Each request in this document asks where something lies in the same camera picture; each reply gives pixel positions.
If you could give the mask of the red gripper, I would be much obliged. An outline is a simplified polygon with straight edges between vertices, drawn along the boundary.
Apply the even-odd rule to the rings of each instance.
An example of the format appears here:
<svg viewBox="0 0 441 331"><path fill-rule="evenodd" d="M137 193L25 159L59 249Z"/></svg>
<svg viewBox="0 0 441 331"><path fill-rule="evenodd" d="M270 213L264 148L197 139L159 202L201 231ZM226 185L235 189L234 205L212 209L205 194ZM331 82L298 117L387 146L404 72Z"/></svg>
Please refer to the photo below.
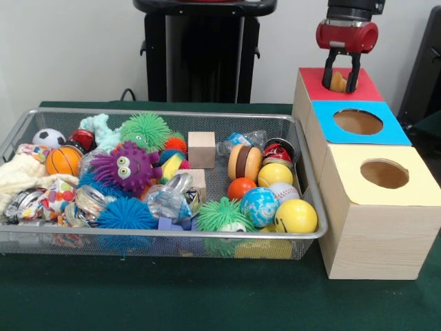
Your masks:
<svg viewBox="0 0 441 331"><path fill-rule="evenodd" d="M378 40L378 27L368 21L323 20L316 28L316 41L319 48L330 49L325 61L322 86L330 87L333 77L333 64L340 48L349 52L351 71L347 77L346 93L356 90L360 71L361 53L373 50Z"/></svg>

